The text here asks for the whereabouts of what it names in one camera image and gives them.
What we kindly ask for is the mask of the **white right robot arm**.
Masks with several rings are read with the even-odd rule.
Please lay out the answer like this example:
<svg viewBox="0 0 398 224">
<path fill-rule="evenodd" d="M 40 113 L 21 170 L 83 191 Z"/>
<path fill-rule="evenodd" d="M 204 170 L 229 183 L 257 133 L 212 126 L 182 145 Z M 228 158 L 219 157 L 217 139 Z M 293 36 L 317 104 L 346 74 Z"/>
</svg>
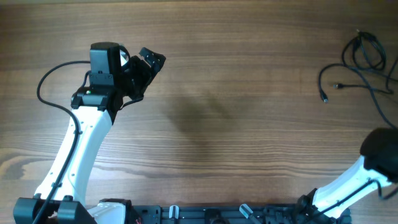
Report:
<svg viewBox="0 0 398 224">
<path fill-rule="evenodd" d="M 337 179 L 315 191 L 312 205 L 329 218 L 371 192 L 397 183 L 397 130 L 377 128 L 363 141 L 358 160 Z"/>
</svg>

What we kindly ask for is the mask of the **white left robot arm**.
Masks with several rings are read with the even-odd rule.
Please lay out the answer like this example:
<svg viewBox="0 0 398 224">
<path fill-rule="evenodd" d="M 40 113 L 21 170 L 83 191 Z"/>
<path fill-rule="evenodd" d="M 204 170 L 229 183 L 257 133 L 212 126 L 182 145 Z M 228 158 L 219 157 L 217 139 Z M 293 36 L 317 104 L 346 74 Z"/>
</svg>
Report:
<svg viewBox="0 0 398 224">
<path fill-rule="evenodd" d="M 145 47 L 138 56 L 115 42 L 97 42 L 86 61 L 90 70 L 71 97 L 67 133 L 45 179 L 31 198 L 20 197 L 13 209 L 16 223 L 142 223 L 130 200 L 104 199 L 87 209 L 88 179 L 103 139 L 123 108 L 144 99 L 147 87 L 166 58 Z"/>
</svg>

